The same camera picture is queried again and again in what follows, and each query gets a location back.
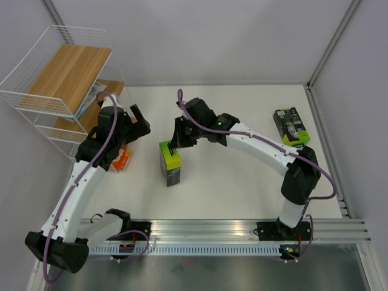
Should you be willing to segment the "white Gillette SkinGuard razor pack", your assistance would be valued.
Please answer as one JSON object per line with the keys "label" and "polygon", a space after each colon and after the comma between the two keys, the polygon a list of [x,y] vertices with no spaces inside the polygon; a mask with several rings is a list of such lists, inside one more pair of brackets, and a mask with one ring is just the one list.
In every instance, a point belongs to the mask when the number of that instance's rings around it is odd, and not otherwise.
{"label": "white Gillette SkinGuard razor pack", "polygon": [[95,82],[88,95],[85,97],[85,100],[82,102],[80,108],[76,112],[75,118],[79,118],[93,103],[93,101],[96,100],[96,94],[100,91],[103,91],[106,89],[106,85],[100,82]]}

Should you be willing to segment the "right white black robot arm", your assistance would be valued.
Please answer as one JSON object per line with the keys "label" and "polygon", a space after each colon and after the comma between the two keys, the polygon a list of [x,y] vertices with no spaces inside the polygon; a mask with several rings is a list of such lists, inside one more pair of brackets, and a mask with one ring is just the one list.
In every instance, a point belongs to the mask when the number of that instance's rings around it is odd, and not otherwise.
{"label": "right white black robot arm", "polygon": [[177,101],[176,104],[182,115],[175,118],[169,149],[193,147],[199,139],[205,138],[240,150],[276,170],[283,178],[281,194],[284,197],[276,231],[283,239],[293,238],[299,231],[307,200],[321,177],[315,151],[267,139],[228,113],[216,115],[203,99],[194,98],[187,103]]}

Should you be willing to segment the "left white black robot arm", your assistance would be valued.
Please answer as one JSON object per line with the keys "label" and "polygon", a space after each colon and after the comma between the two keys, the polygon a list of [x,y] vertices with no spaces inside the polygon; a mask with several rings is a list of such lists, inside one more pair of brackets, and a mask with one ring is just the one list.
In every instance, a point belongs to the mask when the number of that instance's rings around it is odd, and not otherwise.
{"label": "left white black robot arm", "polygon": [[120,106],[104,105],[98,124],[79,145],[71,177],[53,213],[38,232],[28,232],[27,248],[51,266],[78,272],[89,251],[111,237],[120,240],[132,234],[130,214],[109,209],[102,218],[80,229],[85,209],[100,180],[119,155],[122,146],[150,133],[150,124],[137,105],[131,115]]}

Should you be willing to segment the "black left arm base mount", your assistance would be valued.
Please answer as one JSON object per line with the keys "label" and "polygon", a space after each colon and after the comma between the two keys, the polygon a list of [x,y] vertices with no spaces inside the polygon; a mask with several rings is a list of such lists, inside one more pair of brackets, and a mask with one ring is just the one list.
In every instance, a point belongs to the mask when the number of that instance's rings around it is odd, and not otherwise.
{"label": "black left arm base mount", "polygon": [[108,238],[108,241],[146,241],[144,237],[151,234],[152,223],[150,221],[135,221],[131,223],[129,230],[121,231],[120,235],[112,236]]}

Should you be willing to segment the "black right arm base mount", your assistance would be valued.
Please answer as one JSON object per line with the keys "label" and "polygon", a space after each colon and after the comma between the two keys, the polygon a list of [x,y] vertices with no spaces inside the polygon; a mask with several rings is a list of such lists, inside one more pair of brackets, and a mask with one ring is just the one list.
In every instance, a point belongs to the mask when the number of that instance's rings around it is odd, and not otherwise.
{"label": "black right arm base mount", "polygon": [[290,228],[278,219],[259,221],[256,223],[254,234],[260,241],[308,241],[312,234],[311,224],[300,221],[296,227]]}

